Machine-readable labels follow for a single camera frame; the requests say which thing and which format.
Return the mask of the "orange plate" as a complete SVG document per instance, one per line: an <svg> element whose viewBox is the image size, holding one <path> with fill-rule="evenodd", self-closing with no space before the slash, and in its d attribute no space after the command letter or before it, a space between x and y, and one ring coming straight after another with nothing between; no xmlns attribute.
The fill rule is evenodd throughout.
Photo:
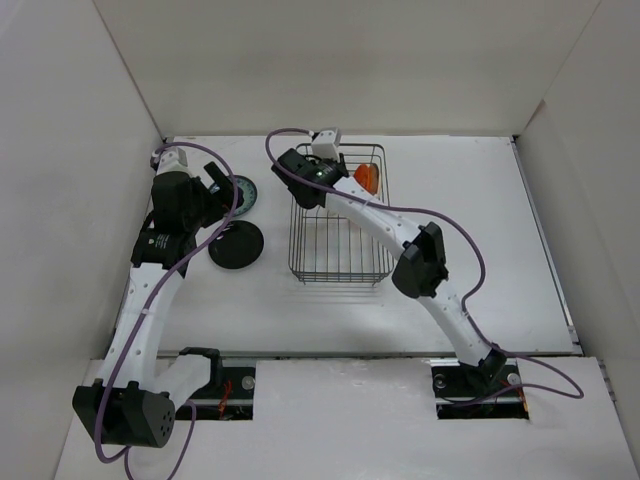
<svg viewBox="0 0 640 480"><path fill-rule="evenodd" d="M380 173L376 164L360 164L353 173L353 177L369 194L373 196L378 194Z"/></svg>

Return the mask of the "black plate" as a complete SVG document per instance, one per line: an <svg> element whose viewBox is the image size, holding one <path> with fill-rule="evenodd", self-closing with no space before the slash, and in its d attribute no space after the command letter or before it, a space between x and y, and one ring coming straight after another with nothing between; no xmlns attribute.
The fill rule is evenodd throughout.
<svg viewBox="0 0 640 480"><path fill-rule="evenodd" d="M209 244L208 254L217 266L239 270L253 264L264 249L259 227L244 220L231 221Z"/></svg>

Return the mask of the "cream patterned plate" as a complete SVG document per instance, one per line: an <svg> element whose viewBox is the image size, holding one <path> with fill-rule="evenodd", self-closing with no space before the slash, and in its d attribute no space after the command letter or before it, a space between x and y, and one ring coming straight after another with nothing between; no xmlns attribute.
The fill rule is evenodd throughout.
<svg viewBox="0 0 640 480"><path fill-rule="evenodd" d="M379 198L383 197L383 192L384 192L384 175L383 175L383 171L382 171L382 167L379 164L375 164L374 165L376 167L376 173L377 173L377 196Z"/></svg>

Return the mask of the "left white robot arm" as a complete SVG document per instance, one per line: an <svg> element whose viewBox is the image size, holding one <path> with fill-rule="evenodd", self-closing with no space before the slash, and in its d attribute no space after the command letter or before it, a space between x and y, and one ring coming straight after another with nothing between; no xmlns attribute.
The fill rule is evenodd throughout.
<svg viewBox="0 0 640 480"><path fill-rule="evenodd" d="M134 245L112 343L92 385L77 387L72 400L97 444L161 448L177 411L195 392L210 397L223 387L223 371L210 349L186 348L166 371L156 371L162 332L197 250L196 235L223 220L234 201L230 176L213 162L204 170L210 187L184 166L157 168L152 209Z"/></svg>

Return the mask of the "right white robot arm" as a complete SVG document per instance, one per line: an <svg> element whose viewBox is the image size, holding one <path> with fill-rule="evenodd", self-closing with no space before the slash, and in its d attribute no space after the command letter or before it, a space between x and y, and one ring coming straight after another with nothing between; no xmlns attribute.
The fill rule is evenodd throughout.
<svg viewBox="0 0 640 480"><path fill-rule="evenodd" d="M273 161L272 171L299 206L336 213L384 246L396 261L393 285L420 303L445 333L468 390L483 394L497 384L506 357L481 338L449 284L444 235L436 223L420 225L378 203L343 163L333 159L310 160L289 149Z"/></svg>

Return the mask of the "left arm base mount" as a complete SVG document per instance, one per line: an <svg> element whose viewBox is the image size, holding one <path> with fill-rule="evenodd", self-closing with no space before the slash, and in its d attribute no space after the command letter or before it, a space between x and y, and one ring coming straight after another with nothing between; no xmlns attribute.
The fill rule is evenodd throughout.
<svg viewBox="0 0 640 480"><path fill-rule="evenodd" d="M256 363L242 359L223 361L220 382L211 381L191 395L198 421L253 419Z"/></svg>

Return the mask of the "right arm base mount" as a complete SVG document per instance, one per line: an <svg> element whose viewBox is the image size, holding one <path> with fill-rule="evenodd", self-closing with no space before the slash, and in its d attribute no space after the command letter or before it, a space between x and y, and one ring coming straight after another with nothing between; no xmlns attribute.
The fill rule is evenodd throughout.
<svg viewBox="0 0 640 480"><path fill-rule="evenodd" d="M457 362L431 364L435 410L439 420L528 420L529 411L521 388L497 392L521 381L517 363L509 360L489 384L473 383Z"/></svg>

